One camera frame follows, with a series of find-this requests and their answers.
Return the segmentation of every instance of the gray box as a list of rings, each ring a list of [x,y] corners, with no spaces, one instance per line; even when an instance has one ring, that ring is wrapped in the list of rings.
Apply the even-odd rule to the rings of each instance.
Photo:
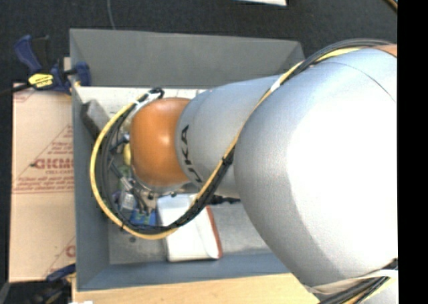
[[[126,87],[210,88],[276,75],[304,58],[295,41],[97,29],[71,29],[70,51],[72,65],[88,63],[94,86]],[[78,291],[288,272],[240,204],[213,207],[224,252],[217,261],[168,263],[164,241],[120,231],[92,196],[93,141],[76,92],[72,103]]]

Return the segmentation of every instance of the yellow cable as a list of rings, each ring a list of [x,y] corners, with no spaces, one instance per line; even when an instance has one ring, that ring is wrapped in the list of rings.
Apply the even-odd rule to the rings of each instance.
[[[102,211],[104,211],[104,213],[108,216],[108,218],[111,221],[113,221],[114,223],[116,223],[120,228],[123,228],[124,230],[133,234],[136,237],[140,237],[140,238],[144,238],[144,239],[148,239],[148,240],[157,240],[157,239],[162,239],[162,238],[170,235],[171,233],[175,232],[178,228],[174,228],[174,229],[171,229],[170,231],[166,231],[166,232],[162,232],[162,233],[158,233],[158,234],[153,234],[153,235],[142,234],[142,233],[139,233],[139,232],[132,230],[128,226],[124,225],[124,223],[115,214],[113,214],[113,212],[108,208],[108,206],[106,206],[106,204],[102,200],[100,191],[98,190],[98,187],[96,184],[96,177],[95,177],[96,158],[97,158],[98,151],[100,149],[101,143],[102,143],[104,137],[106,136],[107,132],[113,126],[113,124],[119,119],[119,117],[121,117],[133,105],[134,105],[134,102],[131,102],[128,105],[124,106],[121,110],[119,110],[119,112],[117,112],[110,119],[110,121],[103,127],[100,134],[98,135],[98,137],[95,141],[95,145],[92,149],[90,165],[89,165],[91,189],[92,189],[92,193],[94,194],[95,199],[96,199],[98,205],[100,206],[100,208],[102,209]]]

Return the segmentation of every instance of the black carpet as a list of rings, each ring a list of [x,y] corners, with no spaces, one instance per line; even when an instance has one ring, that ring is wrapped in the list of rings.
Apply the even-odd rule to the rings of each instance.
[[[283,8],[233,0],[111,0],[111,8],[117,29],[292,39],[306,56],[348,38],[397,42],[397,12],[385,0],[287,1]],[[71,27],[111,29],[106,0],[0,0],[0,91],[26,78],[27,68],[13,52],[21,36],[49,35],[51,58],[63,58]],[[10,213],[9,96],[0,98],[0,124],[1,286],[7,280]],[[36,287],[13,285],[7,303],[20,303]]]

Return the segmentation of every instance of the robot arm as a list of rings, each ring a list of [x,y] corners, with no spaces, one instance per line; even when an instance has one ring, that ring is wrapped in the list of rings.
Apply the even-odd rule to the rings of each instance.
[[[142,237],[175,231],[215,191],[240,197],[267,245],[309,287],[396,259],[397,46],[374,45],[337,45],[279,78],[139,110],[130,129],[138,181],[155,196],[185,183],[201,189],[192,213]],[[367,303],[394,303],[397,291]]]

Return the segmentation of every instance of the black cable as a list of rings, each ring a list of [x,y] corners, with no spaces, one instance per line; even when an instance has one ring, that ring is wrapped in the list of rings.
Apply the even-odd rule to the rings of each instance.
[[[392,269],[398,271],[398,259],[395,259],[391,264],[387,265],[384,269]],[[390,277],[375,277],[370,279],[365,279],[361,283],[358,283],[351,288],[341,291],[318,304],[342,304],[350,299],[353,299],[359,295],[362,295],[354,304],[362,303],[367,297],[373,294],[379,287],[385,284]]]
[[[25,89],[28,89],[28,88],[31,88],[31,87],[32,87],[31,84],[26,83],[26,84],[21,84],[19,86],[12,87],[12,88],[9,88],[9,89],[4,89],[4,90],[2,90],[0,92],[0,98],[2,98],[3,96],[14,94],[16,92],[20,92],[21,90],[25,90]]]

